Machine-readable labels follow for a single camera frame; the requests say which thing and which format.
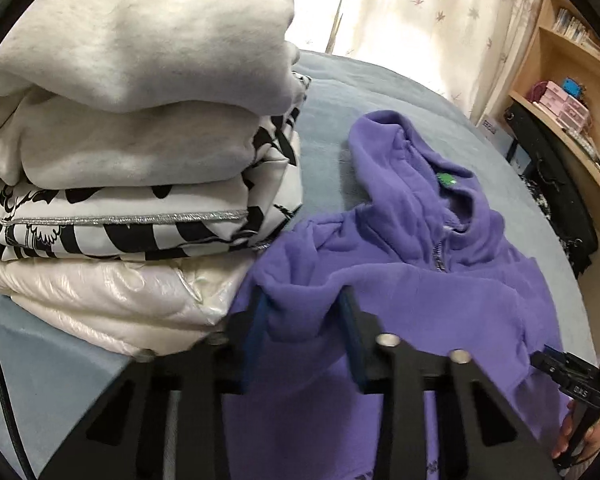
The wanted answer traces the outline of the black chair with clothes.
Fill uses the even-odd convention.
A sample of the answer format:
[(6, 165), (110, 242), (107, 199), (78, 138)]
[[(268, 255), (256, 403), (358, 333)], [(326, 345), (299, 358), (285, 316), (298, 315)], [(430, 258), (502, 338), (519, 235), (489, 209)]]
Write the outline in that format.
[(515, 140), (530, 157), (525, 184), (540, 204), (578, 278), (592, 264), (598, 238), (588, 208), (562, 158), (550, 144), (552, 133), (539, 118), (514, 101), (504, 112)]

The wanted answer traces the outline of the pink boxes on shelf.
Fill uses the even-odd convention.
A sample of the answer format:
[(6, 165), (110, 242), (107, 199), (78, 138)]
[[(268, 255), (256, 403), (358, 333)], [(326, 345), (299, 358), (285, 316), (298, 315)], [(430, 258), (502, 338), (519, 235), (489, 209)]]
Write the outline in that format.
[(562, 128), (582, 133), (590, 125), (588, 108), (554, 81), (537, 82), (527, 92), (526, 99), (538, 104)]

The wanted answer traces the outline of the grey-blue bed blanket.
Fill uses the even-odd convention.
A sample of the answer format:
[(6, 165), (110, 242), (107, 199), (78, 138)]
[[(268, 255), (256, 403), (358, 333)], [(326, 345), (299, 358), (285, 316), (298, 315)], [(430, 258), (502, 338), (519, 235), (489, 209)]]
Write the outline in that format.
[[(312, 80), (297, 122), (301, 218), (362, 203), (347, 144), (350, 128), (373, 110), (395, 110), (435, 151), (477, 176), (490, 206), (504, 217), (507, 239), (538, 263), (562, 345), (595, 360), (585, 306), (562, 245), (516, 171), (457, 107), (391, 70), (350, 58), (303, 52), (298, 69)], [(0, 361), (28, 459), (41, 470), (126, 359), (56, 330), (0, 295)]]

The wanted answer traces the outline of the grey folded sweatshirt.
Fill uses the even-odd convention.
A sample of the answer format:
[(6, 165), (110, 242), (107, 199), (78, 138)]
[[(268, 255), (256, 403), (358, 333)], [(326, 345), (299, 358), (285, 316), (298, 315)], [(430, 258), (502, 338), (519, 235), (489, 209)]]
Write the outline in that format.
[(306, 87), (294, 0), (34, 0), (0, 44), (0, 182), (236, 177)]

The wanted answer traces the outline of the purple hoodie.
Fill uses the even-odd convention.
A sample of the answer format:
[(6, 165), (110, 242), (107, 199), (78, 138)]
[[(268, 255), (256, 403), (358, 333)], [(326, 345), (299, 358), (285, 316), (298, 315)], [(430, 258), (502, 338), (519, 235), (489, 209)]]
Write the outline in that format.
[(260, 288), (272, 310), (248, 391), (224, 402), (232, 476), (370, 475), (381, 400), (358, 392), (329, 316), (344, 286), (416, 349), (468, 351), (550, 448), (567, 401), (530, 363), (533, 352), (560, 344), (538, 264), (506, 240), (475, 175), (430, 148), (406, 117), (361, 117), (349, 148), (368, 201), (283, 233), (233, 301), (243, 311)]

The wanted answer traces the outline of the black white patterned garment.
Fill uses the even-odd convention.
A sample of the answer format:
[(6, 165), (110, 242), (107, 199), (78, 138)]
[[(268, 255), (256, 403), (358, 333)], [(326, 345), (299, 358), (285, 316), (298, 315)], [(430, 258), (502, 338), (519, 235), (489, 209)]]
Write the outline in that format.
[(306, 96), (284, 114), (183, 102), (111, 114), (0, 96), (0, 258), (160, 260), (268, 244), (302, 204)]

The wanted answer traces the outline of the wooden shelf desk unit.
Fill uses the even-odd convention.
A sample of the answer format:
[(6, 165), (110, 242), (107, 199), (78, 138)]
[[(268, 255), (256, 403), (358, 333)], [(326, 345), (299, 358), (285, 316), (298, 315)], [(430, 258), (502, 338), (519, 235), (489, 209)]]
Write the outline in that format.
[[(591, 143), (596, 158), (586, 154), (578, 139), (565, 126), (558, 125), (546, 107), (527, 99), (532, 87), (540, 81), (560, 86), (568, 79), (580, 88), (580, 100), (590, 113), (582, 136)], [(571, 1), (542, 0), (529, 47), (509, 96), (524, 104), (552, 130), (594, 224), (600, 229), (600, 38)]]

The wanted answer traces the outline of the white shiny puffer jacket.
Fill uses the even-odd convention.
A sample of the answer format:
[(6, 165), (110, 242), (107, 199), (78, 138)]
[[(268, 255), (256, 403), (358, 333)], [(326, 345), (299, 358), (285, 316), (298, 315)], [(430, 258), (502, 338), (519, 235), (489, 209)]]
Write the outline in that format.
[(254, 260), (250, 250), (151, 262), (0, 259), (0, 294), (94, 346), (166, 356), (222, 325)]

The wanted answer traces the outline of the cream floral curtain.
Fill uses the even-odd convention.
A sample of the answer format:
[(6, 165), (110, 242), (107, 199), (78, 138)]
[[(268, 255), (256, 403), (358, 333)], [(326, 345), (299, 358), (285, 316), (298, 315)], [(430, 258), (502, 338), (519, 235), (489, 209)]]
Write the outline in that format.
[(541, 0), (344, 0), (328, 52), (384, 66), (472, 122), (499, 107)]

